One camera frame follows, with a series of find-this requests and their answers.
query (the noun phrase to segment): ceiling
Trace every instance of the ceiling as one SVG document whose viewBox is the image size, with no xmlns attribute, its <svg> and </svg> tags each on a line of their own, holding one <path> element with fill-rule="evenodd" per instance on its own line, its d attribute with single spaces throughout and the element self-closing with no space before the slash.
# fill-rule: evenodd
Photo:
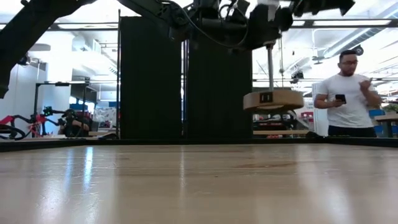
<svg viewBox="0 0 398 224">
<path fill-rule="evenodd" d="M 176 0 L 181 6 L 186 6 L 192 2 L 192 0 Z M 251 2 L 251 8 L 253 9 L 257 0 L 249 0 Z M 393 4 L 397 4 L 395 0 L 357 0 L 354 7 L 345 15 L 340 16 L 339 10 L 320 12 L 317 16 L 304 15 L 301 19 L 374 19 L 379 18 L 382 11 L 391 7 Z M 288 4 L 286 1 L 281 1 L 282 5 Z M 22 5 L 19 1 L 9 1 L 7 4 L 3 4 L 0 8 L 0 22 L 8 22 L 11 18 L 21 9 Z M 116 0 L 97 0 L 93 4 L 83 6 L 75 13 L 70 16 L 60 18 L 58 22 L 117 22 L 118 21 L 118 9 L 121 10 L 122 16 L 136 16 L 137 14 L 122 6 Z M 334 75 L 337 72 L 337 59 L 332 57 L 322 61 L 322 64 L 314 65 L 316 61 L 312 61 L 313 56 L 318 55 L 319 50 L 325 50 L 332 47 L 340 40 L 344 39 L 347 35 L 355 32 L 356 29 L 328 29 L 328 30 L 311 30 L 311 29 L 291 29 L 288 32 L 283 33 L 282 47 L 279 43 L 274 46 L 272 51 L 274 61 L 274 78 L 282 78 L 279 73 L 280 68 L 286 70 L 284 78 L 290 78 L 292 72 L 296 69 L 303 70 L 305 78 L 327 78 Z M 96 39 L 103 48 L 105 56 L 109 57 L 112 61 L 116 61 L 117 57 L 117 32 L 116 31 L 83 31 L 79 32 L 80 35 L 86 37 L 92 37 Z M 395 59 L 390 63 L 384 63 L 384 65 L 378 65 L 374 63 L 374 55 L 385 52 L 380 50 L 385 45 L 392 44 L 394 40 L 392 37 L 398 36 L 398 29 L 385 29 L 378 35 L 361 43 L 365 49 L 365 54 L 360 58 L 359 69 L 365 70 L 369 73 L 370 70 L 377 71 L 376 73 L 368 74 L 374 77 L 375 74 L 379 76 L 391 75 L 398 72 L 398 61 L 395 63 Z M 389 46 L 391 52 L 398 52 L 398 44 L 392 44 Z M 391 54 L 390 58 L 398 56 L 397 54 Z M 307 63 L 299 63 L 299 66 L 295 62 L 304 60 Z M 257 49 L 253 52 L 253 73 L 254 78 L 267 78 L 268 74 L 267 64 L 267 50 L 265 48 Z M 84 76 L 85 69 L 76 69 L 75 72 L 78 76 Z M 259 86 L 268 86 L 266 82 L 258 83 Z M 276 82 L 276 86 L 282 86 L 282 82 Z M 284 86 L 290 86 L 289 82 L 283 83 Z M 312 82 L 299 82 L 293 85 L 296 88 L 308 88 L 311 87 Z M 116 85 L 104 86 L 102 90 L 113 90 Z"/>
</svg>

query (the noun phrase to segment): bicycle wheel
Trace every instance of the bicycle wheel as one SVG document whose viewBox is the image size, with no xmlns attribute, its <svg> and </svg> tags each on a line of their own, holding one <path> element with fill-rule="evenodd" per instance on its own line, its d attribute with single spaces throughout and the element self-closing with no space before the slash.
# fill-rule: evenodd
<svg viewBox="0 0 398 224">
<path fill-rule="evenodd" d="M 0 124 L 0 138 L 1 139 L 12 139 L 12 140 L 21 140 L 26 137 L 25 132 L 18 128 L 14 128 L 9 125 Z"/>
</svg>

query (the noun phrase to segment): white column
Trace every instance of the white column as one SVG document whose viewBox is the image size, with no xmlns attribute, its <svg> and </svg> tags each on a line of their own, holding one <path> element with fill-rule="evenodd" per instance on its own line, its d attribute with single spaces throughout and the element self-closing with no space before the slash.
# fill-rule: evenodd
<svg viewBox="0 0 398 224">
<path fill-rule="evenodd" d="M 40 40 L 51 45 L 47 62 L 46 81 L 71 81 L 73 71 L 72 40 L 74 35 L 66 32 L 49 32 Z M 42 106 L 51 106 L 54 110 L 65 111 L 69 109 L 70 86 L 43 85 Z M 60 114 L 49 117 L 57 121 Z M 57 134 L 59 127 L 47 123 L 46 132 Z"/>
</svg>

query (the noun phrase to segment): black partition panel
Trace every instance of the black partition panel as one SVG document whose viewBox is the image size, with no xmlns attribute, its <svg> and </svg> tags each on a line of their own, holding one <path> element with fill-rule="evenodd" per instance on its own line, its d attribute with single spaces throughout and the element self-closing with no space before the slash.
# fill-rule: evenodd
<svg viewBox="0 0 398 224">
<path fill-rule="evenodd" d="M 143 17 L 122 17 L 121 138 L 181 136 L 181 43 Z"/>
<path fill-rule="evenodd" d="M 247 139 L 252 115 L 243 96 L 252 90 L 251 52 L 230 54 L 206 37 L 190 44 L 187 75 L 187 138 Z"/>
</svg>

